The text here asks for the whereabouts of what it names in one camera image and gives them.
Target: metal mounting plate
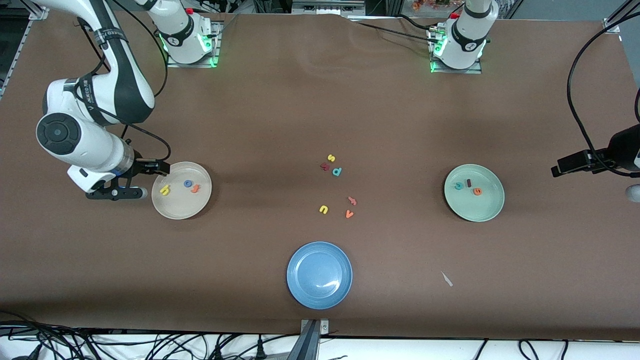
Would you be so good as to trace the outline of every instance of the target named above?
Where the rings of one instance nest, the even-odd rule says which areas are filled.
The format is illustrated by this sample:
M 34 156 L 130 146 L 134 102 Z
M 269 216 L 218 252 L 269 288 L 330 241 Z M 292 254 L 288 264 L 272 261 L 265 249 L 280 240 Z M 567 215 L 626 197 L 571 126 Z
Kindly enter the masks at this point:
M 300 324 L 300 331 L 304 330 L 305 325 L 311 321 L 310 319 L 302 319 Z M 329 333 L 329 319 L 320 319 L 320 335 L 327 335 Z
M 442 32 L 427 30 L 426 33 L 428 38 L 440 40 L 441 36 L 439 35 Z M 435 51 L 435 47 L 436 47 L 436 44 L 432 42 L 429 43 L 429 62 L 431 64 L 431 72 L 446 72 L 450 74 L 482 74 L 482 66 L 480 65 L 480 59 L 476 59 L 474 64 L 466 69 L 453 69 L 445 65 L 445 63 L 442 62 L 442 60 L 439 57 L 433 54 L 433 52 Z
M 211 51 L 207 53 L 202 59 L 190 63 L 183 64 L 176 62 L 171 56 L 169 56 L 169 60 L 167 61 L 167 66 L 169 67 L 188 67 L 188 68 L 199 68 L 206 69 L 211 67 L 218 66 L 218 58 L 220 57 L 220 45 L 222 42 L 222 30 L 224 28 L 223 21 L 211 21 L 211 28 L 209 31 L 205 29 L 205 32 L 209 32 L 211 35 L 214 35 L 211 38 Z

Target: metal frame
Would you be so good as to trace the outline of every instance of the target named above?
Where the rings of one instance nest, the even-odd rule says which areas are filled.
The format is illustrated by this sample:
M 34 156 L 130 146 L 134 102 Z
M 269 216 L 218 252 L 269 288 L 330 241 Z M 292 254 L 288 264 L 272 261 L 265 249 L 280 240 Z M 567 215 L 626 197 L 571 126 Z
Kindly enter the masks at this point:
M 291 13 L 333 13 L 342 17 L 364 16 L 364 0 L 293 0 Z
M 606 28 L 607 26 L 613 24 L 614 22 L 631 14 L 633 11 L 635 11 L 639 7 L 640 7 L 640 0 L 625 0 L 625 2 L 622 3 L 622 5 L 620 5 L 620 7 L 616 9 L 616 11 L 611 13 L 611 15 L 609 15 L 602 21 L 602 26 Z M 612 28 L 607 32 L 612 34 L 619 33 L 620 27 L 616 26 L 615 28 Z
M 6 78 L 4 79 L 4 83 L 0 88 L 0 100 L 2 100 L 2 96 L 4 95 L 4 90 L 9 84 L 9 79 L 11 78 L 11 74 L 13 74 L 13 69 L 15 68 L 15 64 L 18 62 L 18 56 L 20 56 L 20 53 L 22 52 L 22 46 L 24 46 L 24 43 L 27 41 L 27 35 L 29 35 L 29 31 L 31 31 L 32 25 L 33 25 L 33 20 L 30 20 L 29 23 L 27 24 L 27 28 L 24 30 L 22 39 L 20 39 L 20 45 L 18 45 L 18 50 L 15 52 L 15 56 L 11 61 L 11 67 L 9 68 L 9 71 L 6 72 Z
M 34 3 L 31 0 L 20 0 L 29 11 L 29 20 L 44 20 L 49 14 L 49 9 Z
M 520 5 L 522 5 L 523 2 L 524 2 L 524 0 L 516 0 L 513 3 L 513 5 L 511 5 L 511 8 L 507 12 L 507 14 L 504 16 L 504 18 L 505 19 L 513 19 L 513 16 L 516 14 L 518 9 L 520 8 Z
M 320 347 L 320 332 L 323 330 L 322 321 L 326 321 L 326 331 L 329 330 L 329 320 L 303 320 L 303 329 L 293 345 L 287 360 L 316 360 Z

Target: blue plate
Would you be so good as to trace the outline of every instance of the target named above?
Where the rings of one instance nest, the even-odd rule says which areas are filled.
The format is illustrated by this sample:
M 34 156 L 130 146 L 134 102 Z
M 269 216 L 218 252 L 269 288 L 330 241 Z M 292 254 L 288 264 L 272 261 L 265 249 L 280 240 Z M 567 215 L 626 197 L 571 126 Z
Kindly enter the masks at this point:
M 291 295 L 306 307 L 324 310 L 336 306 L 351 288 L 353 271 L 347 255 L 332 243 L 316 241 L 302 246 L 289 261 L 287 284 Z

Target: green plate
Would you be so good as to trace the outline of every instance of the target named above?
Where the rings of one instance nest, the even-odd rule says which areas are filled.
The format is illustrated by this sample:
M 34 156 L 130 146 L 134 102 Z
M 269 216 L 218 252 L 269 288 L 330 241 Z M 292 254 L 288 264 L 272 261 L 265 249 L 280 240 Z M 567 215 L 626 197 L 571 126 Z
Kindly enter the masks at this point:
M 471 187 L 467 186 L 467 179 L 471 180 Z M 463 185 L 462 189 L 456 188 L 457 183 Z M 482 189 L 482 195 L 475 195 L 474 188 Z M 504 188 L 491 170 L 466 164 L 449 173 L 444 182 L 444 197 L 453 212 L 461 218 L 483 222 L 495 218 L 502 210 Z

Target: plate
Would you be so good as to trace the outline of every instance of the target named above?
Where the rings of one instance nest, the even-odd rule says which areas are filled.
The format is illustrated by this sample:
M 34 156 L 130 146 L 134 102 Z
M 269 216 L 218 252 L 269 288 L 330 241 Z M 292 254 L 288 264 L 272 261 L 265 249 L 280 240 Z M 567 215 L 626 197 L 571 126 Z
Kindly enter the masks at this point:
M 456 189 L 456 183 L 463 188 Z M 474 189 L 482 189 L 475 195 Z M 495 218 L 504 205 L 504 188 L 500 179 L 486 167 L 475 164 L 460 165 L 453 169 L 444 182 L 444 197 L 449 207 L 461 218 L 473 222 Z
M 190 180 L 191 187 L 184 186 Z M 193 187 L 199 184 L 200 189 L 192 193 Z M 160 189 L 169 185 L 169 194 L 164 196 Z M 167 176 L 158 176 L 151 190 L 151 200 L 156 210 L 164 217 L 172 220 L 190 218 L 204 209 L 211 197 L 211 177 L 209 173 L 196 163 L 183 161 L 171 165 Z
M 296 300 L 311 309 L 336 306 L 349 293 L 353 270 L 337 246 L 316 241 L 302 246 L 289 261 L 287 285 Z

